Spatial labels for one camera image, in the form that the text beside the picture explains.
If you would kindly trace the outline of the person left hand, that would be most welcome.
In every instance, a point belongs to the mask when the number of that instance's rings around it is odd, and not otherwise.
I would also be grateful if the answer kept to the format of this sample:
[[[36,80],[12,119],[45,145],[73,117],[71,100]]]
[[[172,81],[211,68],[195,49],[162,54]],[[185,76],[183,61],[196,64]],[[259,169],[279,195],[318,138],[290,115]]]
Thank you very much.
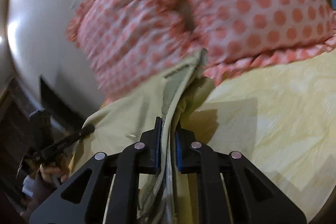
[[[41,173],[42,179],[52,184],[52,176],[56,176],[59,178],[60,182],[64,183],[70,174],[70,171],[68,167],[56,167],[56,166],[46,166],[46,165],[40,165],[39,172]]]

